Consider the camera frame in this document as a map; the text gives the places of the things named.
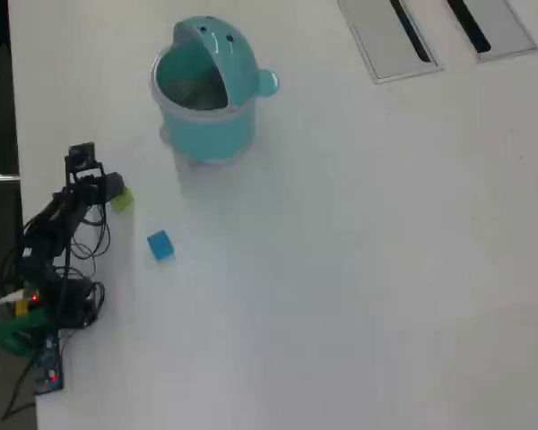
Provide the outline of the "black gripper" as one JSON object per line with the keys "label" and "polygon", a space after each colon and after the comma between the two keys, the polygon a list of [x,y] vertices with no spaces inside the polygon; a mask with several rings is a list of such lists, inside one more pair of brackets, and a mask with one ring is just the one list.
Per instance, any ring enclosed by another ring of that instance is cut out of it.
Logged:
{"label": "black gripper", "polygon": [[93,163],[86,168],[65,165],[65,195],[71,202],[88,206],[104,205],[125,191],[123,177],[118,172],[105,174],[101,163]]}

